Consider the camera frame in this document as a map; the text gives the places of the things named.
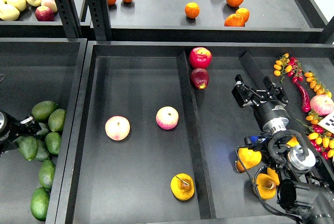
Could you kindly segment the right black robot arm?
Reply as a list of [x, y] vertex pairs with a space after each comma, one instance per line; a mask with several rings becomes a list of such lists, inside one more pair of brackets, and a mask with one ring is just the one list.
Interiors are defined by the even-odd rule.
[[296, 223], [333, 223], [333, 173], [301, 133], [287, 128], [289, 100], [284, 89], [267, 76], [261, 89], [247, 86], [241, 75], [235, 81], [235, 101], [240, 108], [252, 107], [261, 131], [259, 136], [245, 137], [244, 148], [260, 152], [265, 164], [259, 171], [272, 168], [280, 181], [277, 203], [281, 210], [265, 202], [262, 206]]

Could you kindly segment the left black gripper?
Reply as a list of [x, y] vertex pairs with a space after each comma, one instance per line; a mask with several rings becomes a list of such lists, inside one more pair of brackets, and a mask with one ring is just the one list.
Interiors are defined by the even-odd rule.
[[28, 115], [23, 120], [18, 120], [16, 118], [12, 118], [11, 120], [10, 136], [12, 138], [35, 136], [41, 130], [42, 127], [33, 115]]

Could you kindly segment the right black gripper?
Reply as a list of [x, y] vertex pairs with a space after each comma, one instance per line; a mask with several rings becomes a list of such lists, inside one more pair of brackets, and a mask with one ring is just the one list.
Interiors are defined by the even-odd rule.
[[276, 85], [268, 76], [263, 78], [265, 90], [256, 90], [243, 81], [240, 74], [235, 77], [232, 95], [240, 108], [253, 106], [253, 113], [260, 130], [264, 133], [286, 131], [290, 117], [283, 105], [289, 104], [284, 88]]

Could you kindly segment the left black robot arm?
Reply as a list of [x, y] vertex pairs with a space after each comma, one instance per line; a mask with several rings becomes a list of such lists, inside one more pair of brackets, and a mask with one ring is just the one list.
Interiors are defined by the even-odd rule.
[[1, 155], [18, 148], [18, 144], [15, 143], [17, 138], [35, 136], [41, 129], [32, 115], [18, 120], [1, 110]]

